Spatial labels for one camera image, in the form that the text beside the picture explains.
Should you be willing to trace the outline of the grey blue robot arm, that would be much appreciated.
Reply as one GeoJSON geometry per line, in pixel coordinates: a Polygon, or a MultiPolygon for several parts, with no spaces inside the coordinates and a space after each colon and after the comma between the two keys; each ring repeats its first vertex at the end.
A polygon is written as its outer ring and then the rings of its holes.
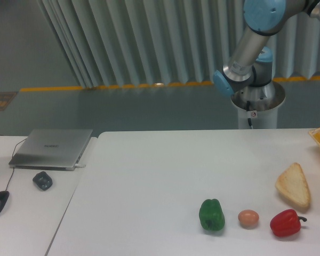
{"type": "Polygon", "coordinates": [[[269,84],[271,78],[261,81],[254,64],[257,61],[272,63],[273,57],[261,57],[261,51],[270,36],[277,34],[290,17],[301,12],[320,21],[320,1],[245,1],[245,32],[222,71],[215,71],[213,82],[216,88],[230,97],[247,86],[269,84]]]}

